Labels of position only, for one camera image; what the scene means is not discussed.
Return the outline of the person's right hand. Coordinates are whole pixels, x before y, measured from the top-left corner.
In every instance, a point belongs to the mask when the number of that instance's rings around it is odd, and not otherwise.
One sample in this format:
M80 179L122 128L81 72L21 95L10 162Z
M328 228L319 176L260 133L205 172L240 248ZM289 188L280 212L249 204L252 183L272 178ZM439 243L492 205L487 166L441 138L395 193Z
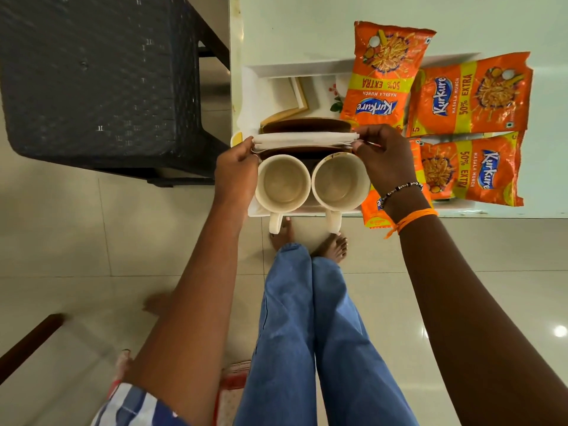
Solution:
M410 143L397 129L380 124L360 126L353 132L371 146L371 160L362 162L381 198L403 185L417 185Z

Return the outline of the person's left hand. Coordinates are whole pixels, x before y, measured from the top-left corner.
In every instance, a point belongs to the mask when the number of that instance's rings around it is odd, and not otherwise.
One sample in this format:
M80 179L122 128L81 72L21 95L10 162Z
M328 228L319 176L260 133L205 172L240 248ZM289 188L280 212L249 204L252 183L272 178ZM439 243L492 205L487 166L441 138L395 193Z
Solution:
M246 216L256 192L259 157L253 152L253 137L225 151L217 159L214 204Z

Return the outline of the white paper napkins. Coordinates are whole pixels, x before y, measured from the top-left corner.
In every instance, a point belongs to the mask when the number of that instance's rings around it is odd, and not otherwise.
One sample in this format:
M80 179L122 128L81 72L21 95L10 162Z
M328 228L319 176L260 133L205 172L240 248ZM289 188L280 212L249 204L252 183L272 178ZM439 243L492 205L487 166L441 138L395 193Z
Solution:
M255 151L287 146L350 146L359 139L354 132L291 132L254 135Z

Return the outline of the person's left forearm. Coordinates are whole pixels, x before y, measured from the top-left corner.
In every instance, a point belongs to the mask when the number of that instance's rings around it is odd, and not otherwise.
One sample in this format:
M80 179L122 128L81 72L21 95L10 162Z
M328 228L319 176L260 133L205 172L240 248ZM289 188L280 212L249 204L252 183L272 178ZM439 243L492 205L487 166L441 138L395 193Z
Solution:
M125 375L190 426L210 426L248 205L215 198L165 309Z

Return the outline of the white ceramic cup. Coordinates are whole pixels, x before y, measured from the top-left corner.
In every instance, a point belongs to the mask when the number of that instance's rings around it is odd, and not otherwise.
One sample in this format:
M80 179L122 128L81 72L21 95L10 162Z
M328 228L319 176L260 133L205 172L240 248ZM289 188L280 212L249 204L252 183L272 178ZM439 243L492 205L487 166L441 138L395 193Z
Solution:
M301 207L311 191L306 165L294 156L268 157L259 165L255 198L269 212L269 232L280 232L285 215Z
M330 233L340 233L343 214L358 208L371 186L364 163L353 153L334 153L316 165L311 175L311 190L325 210Z

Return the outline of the wooden framed white card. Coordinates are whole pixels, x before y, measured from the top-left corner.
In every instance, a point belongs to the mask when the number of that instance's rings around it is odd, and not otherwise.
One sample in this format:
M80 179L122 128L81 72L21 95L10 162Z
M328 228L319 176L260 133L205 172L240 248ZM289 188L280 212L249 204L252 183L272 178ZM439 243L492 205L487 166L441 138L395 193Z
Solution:
M309 110L309 104L299 77L267 78L262 92L260 127L273 121L294 117Z

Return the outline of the white rectangular tray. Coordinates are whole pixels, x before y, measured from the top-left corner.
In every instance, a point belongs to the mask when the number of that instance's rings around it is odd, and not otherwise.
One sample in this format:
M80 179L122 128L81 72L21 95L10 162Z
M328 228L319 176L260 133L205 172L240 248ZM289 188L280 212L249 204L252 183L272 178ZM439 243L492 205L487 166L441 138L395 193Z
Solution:
M475 54L426 56L424 66L441 66L469 61ZM292 109L302 109L293 118L338 119L339 114L330 110L336 97L345 97L354 59L296 64L267 64L244 66L241 72L242 99L238 115L233 117L233 132L242 132L243 138L259 133L261 127L274 121L277 114ZM435 208L442 217L478 217L486 214L474 201L450 199L435 201ZM313 194L292 216L324 217L325 210Z

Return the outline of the orange snack packet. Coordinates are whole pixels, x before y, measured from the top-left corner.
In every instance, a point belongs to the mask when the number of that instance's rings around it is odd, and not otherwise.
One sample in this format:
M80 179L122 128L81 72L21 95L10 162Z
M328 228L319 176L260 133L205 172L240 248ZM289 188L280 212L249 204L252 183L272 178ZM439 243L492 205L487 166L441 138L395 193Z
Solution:
M517 181L524 135L510 132L473 140L422 142L422 167L431 198L522 207Z
M422 194L428 200L429 205L432 205L430 194L430 186L426 183L424 168L422 165L421 157L421 144L422 142L416 138L409 139L413 159L414 169L417 181L422 185ZM373 185L366 199L361 203L361 213L364 225L370 229L377 228L390 228L391 220L379 204L380 194L376 191Z
M407 136L527 130L533 69L529 51L420 69Z
M354 64L340 119L403 131L411 87L435 30L354 23Z

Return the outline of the orange thread wristband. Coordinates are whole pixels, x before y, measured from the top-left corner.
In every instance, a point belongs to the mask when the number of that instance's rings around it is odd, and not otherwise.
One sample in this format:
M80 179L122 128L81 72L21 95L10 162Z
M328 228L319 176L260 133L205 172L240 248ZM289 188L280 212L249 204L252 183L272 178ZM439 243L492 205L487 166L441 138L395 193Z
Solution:
M407 216L403 217L399 222L397 223L393 222L391 224L390 231L387 233L384 239L389 239L395 232L400 234L400 232L404 228L406 228L410 223L418 219L421 219L425 216L438 216L438 212L434 208L425 208L411 212Z

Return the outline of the person's left foot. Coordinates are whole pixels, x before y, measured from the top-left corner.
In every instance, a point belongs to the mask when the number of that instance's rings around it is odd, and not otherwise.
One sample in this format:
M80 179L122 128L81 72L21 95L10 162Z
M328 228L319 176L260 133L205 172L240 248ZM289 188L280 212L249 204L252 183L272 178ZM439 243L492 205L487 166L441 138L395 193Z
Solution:
M269 239L276 252L285 245L295 243L294 227L290 216L283 218L280 231L277 234L270 234Z

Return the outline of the person's right foot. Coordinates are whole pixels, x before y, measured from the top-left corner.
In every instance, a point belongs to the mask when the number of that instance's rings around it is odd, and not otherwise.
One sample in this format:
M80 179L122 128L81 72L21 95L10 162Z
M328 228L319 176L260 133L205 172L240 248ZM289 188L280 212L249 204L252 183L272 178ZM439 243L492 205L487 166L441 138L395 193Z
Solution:
M311 258L326 258L339 264L348 252L348 239L342 234L330 234L311 254Z

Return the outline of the black woven plastic chair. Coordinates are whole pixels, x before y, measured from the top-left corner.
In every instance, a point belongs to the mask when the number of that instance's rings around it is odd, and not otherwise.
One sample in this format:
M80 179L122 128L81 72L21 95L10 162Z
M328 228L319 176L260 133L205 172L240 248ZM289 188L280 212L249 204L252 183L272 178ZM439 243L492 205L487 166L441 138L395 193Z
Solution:
M214 185L229 146L202 124L199 62L230 49L188 0L0 0L0 93L22 157Z

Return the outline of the blue jeans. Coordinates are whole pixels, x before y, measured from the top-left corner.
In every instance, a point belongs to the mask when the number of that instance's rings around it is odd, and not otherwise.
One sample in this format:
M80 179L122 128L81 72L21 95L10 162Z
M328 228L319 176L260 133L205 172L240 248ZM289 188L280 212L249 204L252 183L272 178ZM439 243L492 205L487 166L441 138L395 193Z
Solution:
M301 244L277 251L234 426L419 426L351 300L339 265Z

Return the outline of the blue white striped sleeve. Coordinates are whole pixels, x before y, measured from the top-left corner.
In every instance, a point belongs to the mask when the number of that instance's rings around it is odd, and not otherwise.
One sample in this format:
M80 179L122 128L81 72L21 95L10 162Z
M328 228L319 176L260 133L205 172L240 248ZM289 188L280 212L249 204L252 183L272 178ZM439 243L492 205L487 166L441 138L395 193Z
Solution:
M189 426L145 390L121 383L95 414L90 426Z

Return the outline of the dark brown wooden bar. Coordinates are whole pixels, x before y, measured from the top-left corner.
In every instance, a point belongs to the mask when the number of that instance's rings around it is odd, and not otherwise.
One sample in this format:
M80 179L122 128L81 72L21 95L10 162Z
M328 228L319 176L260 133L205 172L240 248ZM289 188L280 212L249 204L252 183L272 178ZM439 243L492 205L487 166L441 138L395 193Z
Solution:
M68 320L64 313L50 314L0 357L0 385Z

